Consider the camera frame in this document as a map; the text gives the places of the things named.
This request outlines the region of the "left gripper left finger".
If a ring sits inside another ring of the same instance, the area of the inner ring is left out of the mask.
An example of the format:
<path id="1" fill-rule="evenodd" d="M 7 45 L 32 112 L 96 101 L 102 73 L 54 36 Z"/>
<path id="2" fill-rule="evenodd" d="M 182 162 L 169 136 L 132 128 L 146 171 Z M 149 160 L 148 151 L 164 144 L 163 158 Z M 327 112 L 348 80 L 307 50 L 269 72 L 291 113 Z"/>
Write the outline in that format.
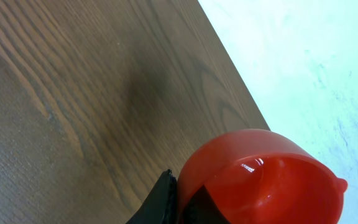
<path id="1" fill-rule="evenodd" d="M 177 220 L 177 180 L 162 172 L 138 211 L 127 224 L 174 224 Z"/>

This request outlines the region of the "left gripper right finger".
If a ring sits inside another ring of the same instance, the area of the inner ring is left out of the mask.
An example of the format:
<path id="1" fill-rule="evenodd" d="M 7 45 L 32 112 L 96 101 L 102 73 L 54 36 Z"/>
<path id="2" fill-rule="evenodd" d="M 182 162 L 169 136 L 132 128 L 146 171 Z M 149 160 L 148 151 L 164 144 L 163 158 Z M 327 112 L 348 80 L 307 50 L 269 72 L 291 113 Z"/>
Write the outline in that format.
<path id="1" fill-rule="evenodd" d="M 186 205 L 181 220 L 184 224 L 229 224 L 204 185 Z"/>

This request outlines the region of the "red plastic measuring scoop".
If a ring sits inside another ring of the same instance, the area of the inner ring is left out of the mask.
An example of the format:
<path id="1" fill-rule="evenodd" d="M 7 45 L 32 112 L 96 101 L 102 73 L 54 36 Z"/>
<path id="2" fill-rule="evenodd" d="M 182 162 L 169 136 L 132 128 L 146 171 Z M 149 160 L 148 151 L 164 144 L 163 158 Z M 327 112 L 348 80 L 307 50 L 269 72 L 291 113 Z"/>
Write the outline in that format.
<path id="1" fill-rule="evenodd" d="M 263 129 L 218 136 L 178 178 L 178 214 L 205 186 L 229 223 L 337 223 L 347 181 L 288 138 Z"/>

